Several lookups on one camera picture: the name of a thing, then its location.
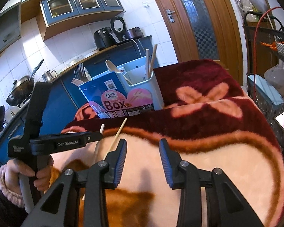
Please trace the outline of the pink fuzzy sleeve forearm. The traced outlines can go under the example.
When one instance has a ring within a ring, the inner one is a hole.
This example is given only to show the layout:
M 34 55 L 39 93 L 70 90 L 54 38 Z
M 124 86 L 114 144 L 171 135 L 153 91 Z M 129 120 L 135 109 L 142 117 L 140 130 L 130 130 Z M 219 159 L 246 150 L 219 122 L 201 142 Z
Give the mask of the pink fuzzy sleeve forearm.
M 0 193 L 13 205 L 24 208 L 18 174 L 11 171 L 8 165 L 1 166 L 0 168 Z

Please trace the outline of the person's left hand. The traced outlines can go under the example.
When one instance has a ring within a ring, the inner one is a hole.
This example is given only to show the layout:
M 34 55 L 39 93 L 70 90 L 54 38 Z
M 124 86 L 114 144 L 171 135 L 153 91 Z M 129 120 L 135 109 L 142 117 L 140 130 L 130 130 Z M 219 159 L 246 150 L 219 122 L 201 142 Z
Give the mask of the person's left hand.
M 50 186 L 50 178 L 51 178 L 51 167 L 53 166 L 53 158 L 50 156 L 48 158 L 48 164 L 45 168 L 39 170 L 35 173 L 28 165 L 20 161 L 19 159 L 11 159 L 7 162 L 7 165 L 11 171 L 18 174 L 34 177 L 36 176 L 36 180 L 34 181 L 34 187 L 38 191 L 46 191 Z

